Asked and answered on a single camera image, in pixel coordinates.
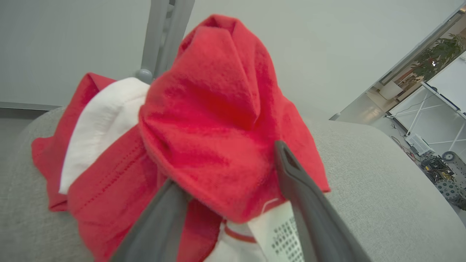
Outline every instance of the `white fabric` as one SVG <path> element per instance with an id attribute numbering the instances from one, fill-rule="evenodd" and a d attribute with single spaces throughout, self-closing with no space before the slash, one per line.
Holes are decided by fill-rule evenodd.
<path id="1" fill-rule="evenodd" d="M 110 84 L 91 99 L 71 135 L 60 193 L 67 194 L 71 184 L 100 154 L 137 124 L 148 90 L 148 84 L 130 77 Z"/>
<path id="2" fill-rule="evenodd" d="M 291 202 L 286 201 L 251 219 L 247 226 L 269 262 L 303 259 Z"/>
<path id="3" fill-rule="evenodd" d="M 244 235 L 253 236 L 247 224 L 235 224 L 226 222 L 232 231 Z M 204 262 L 266 262 L 262 249 L 257 243 L 249 243 L 233 238 L 225 232 L 225 225 L 220 225 L 220 233 L 217 244 L 204 260 Z"/>

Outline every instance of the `gray upholstered seat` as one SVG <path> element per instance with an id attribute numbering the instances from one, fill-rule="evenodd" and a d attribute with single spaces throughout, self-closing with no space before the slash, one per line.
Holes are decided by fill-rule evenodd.
<path id="1" fill-rule="evenodd" d="M 51 136 L 62 109 L 25 129 L 2 173 L 1 261 L 92 261 L 68 213 L 47 209 L 30 144 Z M 466 228 L 425 175 L 385 134 L 307 121 L 327 170 L 328 199 L 374 262 L 466 261 Z"/>

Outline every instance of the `metal frame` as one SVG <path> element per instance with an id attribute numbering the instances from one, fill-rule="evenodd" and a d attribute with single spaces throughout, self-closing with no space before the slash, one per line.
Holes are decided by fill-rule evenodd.
<path id="1" fill-rule="evenodd" d="M 461 111 L 457 110 L 457 107 L 452 104 L 450 101 L 446 100 L 443 96 L 441 96 L 436 90 L 432 89 L 432 87 L 428 84 L 426 84 L 424 81 L 421 82 L 422 86 L 430 91 L 431 93 L 433 93 L 431 95 L 432 96 L 436 96 L 438 97 L 440 100 L 442 100 L 445 104 L 440 104 L 440 105 L 434 105 L 434 106 L 429 106 L 429 107 L 425 107 L 425 108 L 422 108 L 422 106 L 424 105 L 424 103 L 427 101 L 428 98 L 428 95 L 430 94 L 430 92 L 427 92 L 423 101 L 421 102 L 421 105 L 419 107 L 419 109 L 417 110 L 412 110 L 412 111 L 408 111 L 408 112 L 404 112 L 404 113 L 401 113 L 401 114 L 395 114 L 395 115 L 392 115 L 392 116 L 387 116 L 387 118 L 390 118 L 390 119 L 394 119 L 395 117 L 400 117 L 400 116 L 406 116 L 406 115 L 409 115 L 409 114 L 412 114 L 412 113 L 416 113 L 415 117 L 414 117 L 414 120 L 413 122 L 411 123 L 411 126 L 409 127 L 408 131 L 406 132 L 406 136 L 409 136 L 411 134 L 411 131 L 414 129 L 414 127 L 416 126 L 419 118 L 420 118 L 420 115 L 422 113 L 422 111 L 425 111 L 425 110 L 429 110 L 429 109 L 433 109 L 433 108 L 437 108 L 437 107 L 440 107 L 440 106 L 444 106 L 444 105 L 448 105 L 453 111 L 455 111 L 458 115 L 461 116 L 462 119 L 464 119 L 465 121 L 463 122 L 461 128 L 459 129 L 458 133 L 456 134 L 456 137 L 454 140 L 450 140 L 450 141 L 440 141 L 440 142 L 434 142 L 434 143 L 429 143 L 429 145 L 438 145 L 438 144 L 445 144 L 445 143 L 451 143 L 451 146 L 450 146 L 450 149 L 449 151 L 451 151 L 455 145 L 456 142 L 459 142 L 459 141 L 466 141 L 466 139 L 458 139 L 459 138 L 459 135 L 461 134 L 461 132 L 463 131 L 465 125 L 466 125 L 466 115 L 463 114 Z"/>
<path id="2" fill-rule="evenodd" d="M 194 0 L 152 0 L 141 69 L 137 77 L 148 84 L 170 69 L 185 34 Z"/>

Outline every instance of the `wheel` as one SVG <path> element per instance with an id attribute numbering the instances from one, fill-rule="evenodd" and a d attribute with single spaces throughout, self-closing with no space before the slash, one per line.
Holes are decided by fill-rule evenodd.
<path id="1" fill-rule="evenodd" d="M 460 194 L 459 187 L 450 180 L 439 180 L 434 185 L 447 200 L 453 200 Z"/>
<path id="2" fill-rule="evenodd" d="M 451 162 L 451 161 L 455 160 L 455 153 L 452 152 L 452 151 L 447 151 L 447 152 L 443 153 L 442 159 L 444 161 Z"/>

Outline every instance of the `floor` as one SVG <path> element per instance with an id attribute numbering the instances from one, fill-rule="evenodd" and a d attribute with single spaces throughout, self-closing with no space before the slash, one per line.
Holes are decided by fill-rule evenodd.
<path id="1" fill-rule="evenodd" d="M 337 121 L 371 125 L 387 136 L 395 137 L 402 146 L 409 148 L 410 146 L 404 140 L 406 132 L 395 121 L 384 117 L 385 115 L 385 111 L 377 106 L 368 94 L 363 94 L 341 112 Z"/>
<path id="2" fill-rule="evenodd" d="M 398 101 L 395 99 L 387 100 L 382 95 L 379 94 L 376 88 L 371 88 L 366 92 L 366 95 L 374 102 L 379 108 L 387 112 L 392 109 L 395 105 L 398 104 Z"/>
<path id="3" fill-rule="evenodd" d="M 7 160 L 16 138 L 26 126 L 46 111 L 0 108 L 0 167 Z"/>

